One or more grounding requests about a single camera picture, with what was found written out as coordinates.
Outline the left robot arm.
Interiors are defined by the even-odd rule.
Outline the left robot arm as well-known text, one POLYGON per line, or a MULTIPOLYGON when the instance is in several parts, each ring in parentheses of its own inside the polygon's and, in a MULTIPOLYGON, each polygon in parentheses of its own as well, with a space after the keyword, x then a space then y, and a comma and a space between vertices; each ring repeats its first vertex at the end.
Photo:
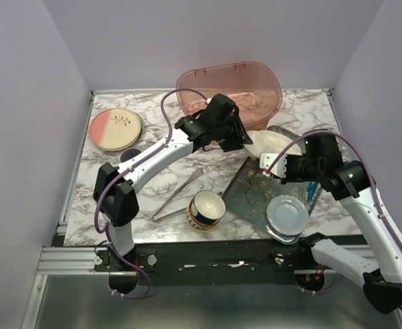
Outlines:
POLYGON ((102 215, 105 224, 96 224, 95 229, 107 236, 113 249, 110 263, 119 271, 133 264, 131 221, 139 212, 137 194, 148 181, 212 141, 224 152, 252 143, 232 99, 217 94, 204 100, 204 109, 168 123, 167 135, 141 154, 115 167, 107 162, 99 168, 93 193, 97 203, 94 219, 102 215))

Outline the cream divided plate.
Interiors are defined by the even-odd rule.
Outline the cream divided plate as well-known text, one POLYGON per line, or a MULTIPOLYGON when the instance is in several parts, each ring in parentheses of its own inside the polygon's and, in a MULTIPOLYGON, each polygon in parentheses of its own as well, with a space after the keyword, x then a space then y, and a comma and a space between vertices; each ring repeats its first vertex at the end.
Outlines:
POLYGON ((287 136, 269 130, 249 131, 247 134, 253 144, 243 145, 243 149, 254 159, 260 159, 263 153, 279 154, 292 142, 287 136))

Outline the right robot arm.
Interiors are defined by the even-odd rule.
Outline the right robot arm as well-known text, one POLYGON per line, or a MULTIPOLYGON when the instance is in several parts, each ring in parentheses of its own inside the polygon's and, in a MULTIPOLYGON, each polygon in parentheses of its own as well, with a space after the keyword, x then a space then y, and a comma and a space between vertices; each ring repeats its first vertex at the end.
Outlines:
POLYGON ((287 182, 318 182, 348 212, 375 257, 368 262, 330 238, 315 233, 299 241, 297 262, 324 265, 358 285, 380 313, 402 307, 402 233, 390 216, 368 165, 361 156, 344 162, 330 130, 306 132, 287 145, 270 169, 287 182))

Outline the pink cream ceramic plate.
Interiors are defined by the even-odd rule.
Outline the pink cream ceramic plate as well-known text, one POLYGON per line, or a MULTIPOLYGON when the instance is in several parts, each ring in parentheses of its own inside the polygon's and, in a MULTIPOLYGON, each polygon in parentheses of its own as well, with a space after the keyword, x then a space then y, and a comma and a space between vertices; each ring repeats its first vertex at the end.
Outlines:
POLYGON ((88 130, 91 141, 106 151, 119 151, 133 145, 142 133, 140 117, 125 108, 110 108, 99 113, 88 130))

